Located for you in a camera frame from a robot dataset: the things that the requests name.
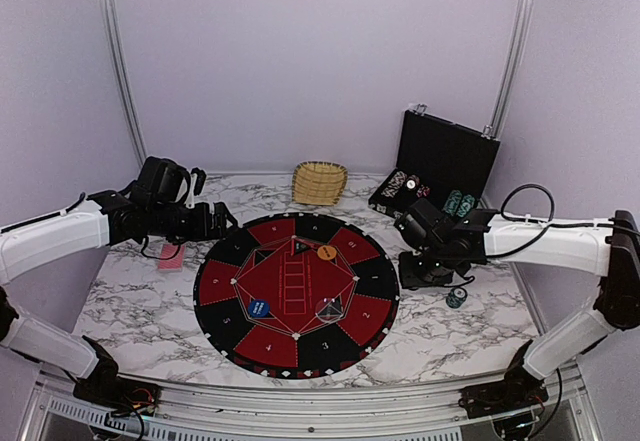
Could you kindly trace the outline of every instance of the table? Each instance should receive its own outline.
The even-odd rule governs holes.
[[[317,212],[370,234],[397,265],[408,249],[393,220],[367,206],[383,176],[352,175],[334,207],[295,204],[291,175],[209,176],[201,199],[224,201],[240,223],[280,212]],[[122,373],[182,383],[236,387],[323,388],[401,385],[494,372],[537,335],[506,264],[477,266],[469,297],[457,310],[446,288],[401,291],[389,335],[361,362],[330,376],[267,378],[237,367],[204,337],[193,312],[193,283],[213,242],[188,243],[180,272],[163,273],[131,242],[111,249],[76,323],[75,334],[102,344]],[[148,252],[158,255],[161,240]]]

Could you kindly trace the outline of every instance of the black briefcase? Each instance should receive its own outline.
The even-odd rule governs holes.
[[[425,197],[452,218],[463,218],[477,206],[499,146],[479,131],[405,111],[396,168],[369,198],[369,206],[397,218]]]

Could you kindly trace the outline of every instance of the orange poker chip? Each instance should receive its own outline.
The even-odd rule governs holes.
[[[325,244],[318,248],[318,257],[323,261],[331,261],[338,255],[338,250],[333,246]]]

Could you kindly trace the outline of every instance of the woven bowl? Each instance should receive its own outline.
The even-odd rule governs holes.
[[[334,206],[347,185],[347,168],[325,161],[300,163],[293,172],[293,201]]]

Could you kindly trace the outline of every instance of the white backdrop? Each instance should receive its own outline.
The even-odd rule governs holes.
[[[150,154],[393,166],[402,111],[489,123],[517,0],[116,0]]]

